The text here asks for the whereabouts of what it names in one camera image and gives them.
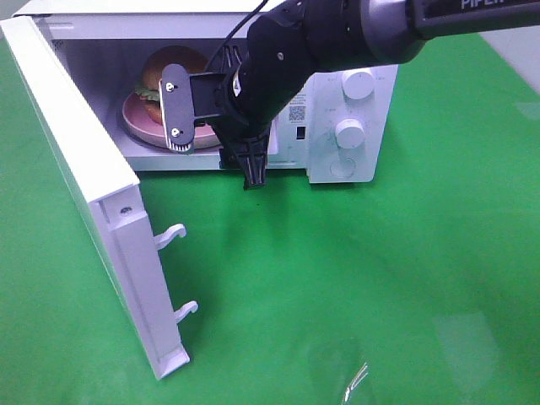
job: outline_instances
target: black robotic arm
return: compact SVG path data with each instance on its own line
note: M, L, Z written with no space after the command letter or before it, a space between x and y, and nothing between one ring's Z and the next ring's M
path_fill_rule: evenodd
M251 25L247 57L229 53L223 72L165 68L168 142L192 151L194 126L209 123L221 165L241 168L245 189L262 186L272 119L313 73L405 63L436 36L536 24L540 0L287 0ZM187 112L175 114L186 100Z

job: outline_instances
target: pink plate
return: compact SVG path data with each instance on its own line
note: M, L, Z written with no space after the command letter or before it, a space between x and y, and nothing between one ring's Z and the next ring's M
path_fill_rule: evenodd
M152 121L144 109L143 101L135 93L131 93L126 98L121 108L121 114L129 132L133 136L142 139L146 143L167 149L163 126ZM195 128L195 149L212 148L218 145L219 140L216 134L213 133L212 127L205 125L204 127Z

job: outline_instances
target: burger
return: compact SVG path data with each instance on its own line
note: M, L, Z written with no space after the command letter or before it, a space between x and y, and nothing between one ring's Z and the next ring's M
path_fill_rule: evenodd
M186 46L167 46L153 53L144 63L141 84L135 89L152 121L163 125L159 104L159 81L163 69L171 63L182 65L188 73L201 73L208 60Z

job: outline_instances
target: cable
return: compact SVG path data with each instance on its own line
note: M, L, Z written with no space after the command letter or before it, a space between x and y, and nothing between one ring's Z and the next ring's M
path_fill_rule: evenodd
M204 68L204 71L207 72L208 71L208 68L210 68L210 65L212 65L213 61L215 60L215 58L218 56L219 54L219 51L221 51L221 48L223 48L225 45L227 45L230 41L230 39L235 36L235 34L240 30L240 28L242 28L244 25L246 25L246 23L252 19L253 17L255 17L257 15L257 13L259 11L261 11L261 9L266 6L268 3L268 0L262 0L261 4L259 4L258 6L256 6L256 8L250 12L249 14L247 14L230 32L229 34L225 37L225 39L223 40L223 42L218 46L218 49L215 50L215 52L213 53L212 57L210 57L210 59L208 59L208 63L206 64L206 67Z

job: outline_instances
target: green surface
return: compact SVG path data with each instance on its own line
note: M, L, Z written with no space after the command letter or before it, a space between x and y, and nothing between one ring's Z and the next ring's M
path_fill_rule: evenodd
M540 403L540 121L476 35L402 67L375 181L141 175L192 362L156 381L0 43L0 403Z

